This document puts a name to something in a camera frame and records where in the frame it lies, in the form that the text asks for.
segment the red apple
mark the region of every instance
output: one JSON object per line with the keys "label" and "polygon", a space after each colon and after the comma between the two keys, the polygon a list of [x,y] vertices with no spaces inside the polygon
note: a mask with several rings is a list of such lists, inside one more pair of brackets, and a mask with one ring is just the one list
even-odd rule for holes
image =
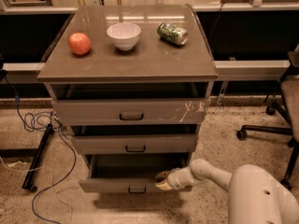
{"label": "red apple", "polygon": [[74,33],[68,38],[68,45],[76,55],[84,55],[91,50],[91,40],[83,33]]}

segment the drawer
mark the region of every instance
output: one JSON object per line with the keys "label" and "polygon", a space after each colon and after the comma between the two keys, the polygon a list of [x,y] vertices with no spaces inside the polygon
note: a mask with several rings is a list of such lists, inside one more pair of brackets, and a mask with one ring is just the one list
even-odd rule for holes
{"label": "drawer", "polygon": [[161,192],[155,176],[186,166],[188,158],[189,153],[92,155],[89,176],[79,184],[85,192]]}
{"label": "drawer", "polygon": [[200,123],[209,99],[53,101],[64,125]]}
{"label": "drawer", "polygon": [[194,152],[195,134],[75,136],[78,154]]}

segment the white bowl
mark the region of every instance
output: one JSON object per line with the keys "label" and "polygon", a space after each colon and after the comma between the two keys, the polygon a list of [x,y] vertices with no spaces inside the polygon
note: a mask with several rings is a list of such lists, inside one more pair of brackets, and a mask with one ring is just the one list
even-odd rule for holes
{"label": "white bowl", "polygon": [[107,29],[107,35],[115,47],[121,50],[129,50],[137,43],[141,29],[130,22],[117,23]]}

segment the chair seat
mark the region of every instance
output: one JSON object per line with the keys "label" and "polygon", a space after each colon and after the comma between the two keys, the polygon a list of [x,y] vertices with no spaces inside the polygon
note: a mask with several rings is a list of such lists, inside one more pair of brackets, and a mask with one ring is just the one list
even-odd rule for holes
{"label": "chair seat", "polygon": [[291,120],[292,136],[299,142],[299,79],[285,80],[281,90]]}

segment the cabinet top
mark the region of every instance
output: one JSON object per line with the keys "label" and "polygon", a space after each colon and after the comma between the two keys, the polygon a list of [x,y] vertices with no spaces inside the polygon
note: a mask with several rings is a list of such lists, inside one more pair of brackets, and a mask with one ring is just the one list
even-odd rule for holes
{"label": "cabinet top", "polygon": [[[107,28],[128,21],[141,28],[132,50],[115,48]],[[178,47],[162,40],[157,28],[170,21],[188,31]],[[86,34],[91,51],[76,56],[68,46],[75,32]],[[157,82],[209,81],[217,78],[201,29],[189,6],[80,7],[38,76],[41,82]]]}

